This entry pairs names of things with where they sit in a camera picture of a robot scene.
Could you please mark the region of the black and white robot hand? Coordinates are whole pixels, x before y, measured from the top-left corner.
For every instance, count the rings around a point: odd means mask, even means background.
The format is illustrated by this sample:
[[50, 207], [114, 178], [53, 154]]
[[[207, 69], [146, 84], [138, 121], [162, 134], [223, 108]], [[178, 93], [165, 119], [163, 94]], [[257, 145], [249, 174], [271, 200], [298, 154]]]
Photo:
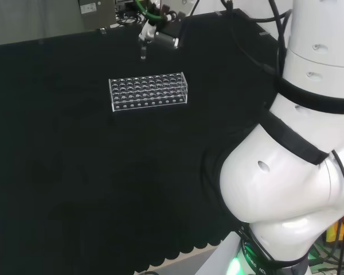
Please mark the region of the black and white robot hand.
[[172, 50], [178, 48], [182, 20], [185, 18], [184, 13], [169, 11], [159, 16], [150, 13], [143, 13], [143, 15], [146, 22], [138, 36], [142, 48], [146, 48], [150, 43]]

